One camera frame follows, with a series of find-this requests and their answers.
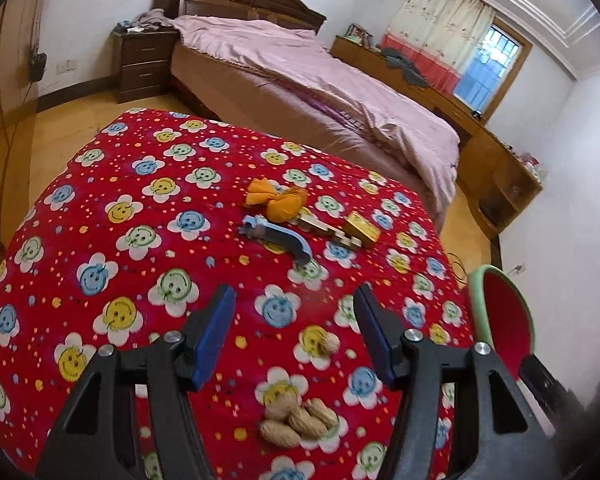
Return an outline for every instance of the nightstand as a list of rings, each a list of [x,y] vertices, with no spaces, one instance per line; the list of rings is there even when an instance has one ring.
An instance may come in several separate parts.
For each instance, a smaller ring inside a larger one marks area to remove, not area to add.
[[[113,32],[113,73],[116,100],[126,103],[166,93],[171,78],[171,56],[180,38],[177,30]]]

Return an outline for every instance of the wooden desk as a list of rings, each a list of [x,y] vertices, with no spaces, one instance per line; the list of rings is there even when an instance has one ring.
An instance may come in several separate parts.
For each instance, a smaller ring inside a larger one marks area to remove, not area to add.
[[[520,162],[464,105],[433,88],[408,84],[378,52],[337,36],[331,55],[413,99],[451,124],[460,138],[458,185],[487,237],[507,227],[542,190]]]

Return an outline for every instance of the pink bedspread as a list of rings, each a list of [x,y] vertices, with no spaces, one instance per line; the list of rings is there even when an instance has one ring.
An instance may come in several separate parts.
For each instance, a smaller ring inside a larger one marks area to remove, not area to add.
[[[182,43],[250,72],[298,85],[362,127],[362,136],[413,166],[444,211],[455,193],[458,135],[442,119],[359,70],[332,58],[308,30],[261,20],[181,16]]]

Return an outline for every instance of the wooden headboard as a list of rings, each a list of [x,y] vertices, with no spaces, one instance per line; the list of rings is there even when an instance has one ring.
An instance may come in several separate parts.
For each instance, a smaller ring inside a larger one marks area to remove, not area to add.
[[[154,0],[154,9],[168,18],[183,14],[269,20],[285,28],[309,28],[316,32],[326,19],[300,0]]]

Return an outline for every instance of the orange cloth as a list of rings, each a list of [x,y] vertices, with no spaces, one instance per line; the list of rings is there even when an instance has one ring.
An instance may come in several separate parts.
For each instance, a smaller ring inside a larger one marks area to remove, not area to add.
[[[288,222],[306,204],[306,191],[298,186],[278,193],[266,178],[254,178],[247,188],[246,205],[266,204],[267,220],[275,224]]]

